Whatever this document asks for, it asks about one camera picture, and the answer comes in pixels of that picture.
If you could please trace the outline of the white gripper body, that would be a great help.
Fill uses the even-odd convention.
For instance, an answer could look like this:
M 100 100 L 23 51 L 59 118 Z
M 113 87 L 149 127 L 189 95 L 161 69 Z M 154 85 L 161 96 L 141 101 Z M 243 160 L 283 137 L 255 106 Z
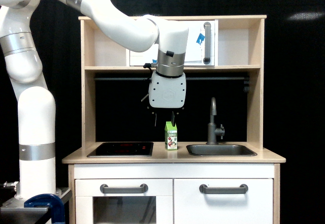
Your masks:
M 152 74 L 149 84 L 149 104 L 153 108 L 181 108 L 186 96 L 186 76 L 178 78 L 162 77 Z

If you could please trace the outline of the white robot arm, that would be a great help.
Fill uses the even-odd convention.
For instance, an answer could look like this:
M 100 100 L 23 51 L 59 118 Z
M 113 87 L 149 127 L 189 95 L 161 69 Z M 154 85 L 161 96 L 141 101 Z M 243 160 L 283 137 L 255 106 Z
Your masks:
M 58 0 L 92 19 L 122 47 L 143 52 L 158 45 L 156 74 L 184 77 L 188 27 L 179 21 L 145 15 L 136 20 L 111 0 Z M 43 66 L 29 27 L 40 0 L 1 0 L 1 48 L 18 102 L 20 181 L 16 197 L 27 200 L 54 194 L 55 99 L 48 90 Z

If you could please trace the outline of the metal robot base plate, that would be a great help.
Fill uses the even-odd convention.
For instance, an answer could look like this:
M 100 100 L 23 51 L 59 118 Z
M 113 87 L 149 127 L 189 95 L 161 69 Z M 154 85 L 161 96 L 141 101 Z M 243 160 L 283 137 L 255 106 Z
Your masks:
M 58 188 L 54 194 L 40 194 L 30 199 L 13 197 L 1 204 L 1 211 L 34 211 L 47 212 L 49 210 L 63 211 L 64 205 L 72 197 L 70 188 Z

